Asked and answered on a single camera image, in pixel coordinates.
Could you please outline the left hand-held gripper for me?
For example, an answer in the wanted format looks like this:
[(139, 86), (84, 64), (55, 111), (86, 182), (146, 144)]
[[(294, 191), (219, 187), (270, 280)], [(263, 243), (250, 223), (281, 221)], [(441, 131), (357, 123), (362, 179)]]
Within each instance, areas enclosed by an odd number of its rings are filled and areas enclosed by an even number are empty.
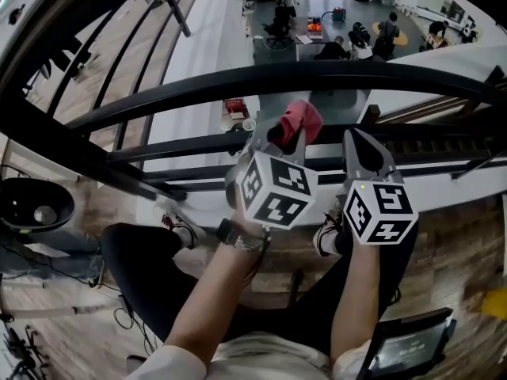
[(261, 121), (237, 164), (225, 179), (227, 202), (249, 222), (291, 229), (317, 198), (318, 174), (304, 166), (306, 132), (302, 127), (278, 147), (284, 128), (277, 118)]

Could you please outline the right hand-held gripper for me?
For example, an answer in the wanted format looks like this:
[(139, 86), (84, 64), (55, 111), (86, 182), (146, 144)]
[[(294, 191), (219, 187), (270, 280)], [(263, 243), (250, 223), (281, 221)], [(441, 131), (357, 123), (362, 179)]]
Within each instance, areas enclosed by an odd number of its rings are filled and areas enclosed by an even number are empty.
[(343, 137), (344, 220), (361, 245), (398, 245), (418, 220), (391, 152), (357, 128)]

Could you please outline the person's left hand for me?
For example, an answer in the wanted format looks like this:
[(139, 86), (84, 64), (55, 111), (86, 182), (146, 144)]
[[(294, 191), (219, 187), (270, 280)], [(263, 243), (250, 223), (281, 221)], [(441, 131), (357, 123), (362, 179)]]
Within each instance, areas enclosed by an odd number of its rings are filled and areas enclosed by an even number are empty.
[(258, 224), (256, 222), (249, 222), (246, 220), (245, 215), (240, 209), (236, 209), (233, 212), (233, 215), (231, 216), (231, 220), (235, 223), (239, 224), (240, 227), (247, 232), (248, 234), (251, 234), (253, 236), (260, 237), (264, 230), (262, 227), (262, 224)]

